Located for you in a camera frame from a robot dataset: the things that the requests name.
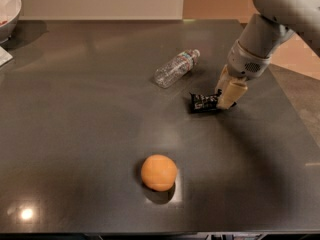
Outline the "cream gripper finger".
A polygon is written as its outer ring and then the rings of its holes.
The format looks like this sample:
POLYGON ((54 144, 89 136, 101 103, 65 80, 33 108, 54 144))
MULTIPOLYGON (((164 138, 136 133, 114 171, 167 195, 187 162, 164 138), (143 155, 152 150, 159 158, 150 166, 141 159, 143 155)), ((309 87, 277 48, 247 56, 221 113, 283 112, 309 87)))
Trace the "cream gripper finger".
POLYGON ((225 89, 227 88, 229 80, 230 80, 230 76, 229 76, 228 68, 227 66, 224 66, 220 73, 217 85, 215 87, 215 93, 218 95, 223 94, 225 92, 225 89))
POLYGON ((229 80, 225 92, 221 94, 218 107, 222 110, 229 109, 235 102, 237 102, 248 90, 247 83, 240 79, 229 80))

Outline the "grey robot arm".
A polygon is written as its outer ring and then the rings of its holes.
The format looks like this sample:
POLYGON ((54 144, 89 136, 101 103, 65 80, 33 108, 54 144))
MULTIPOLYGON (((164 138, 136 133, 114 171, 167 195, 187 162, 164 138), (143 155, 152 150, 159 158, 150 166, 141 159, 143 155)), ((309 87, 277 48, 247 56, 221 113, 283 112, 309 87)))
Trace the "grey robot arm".
POLYGON ((215 93, 227 110, 270 64, 275 50, 296 34, 320 56, 320 0, 253 0, 257 12, 229 51, 215 93))

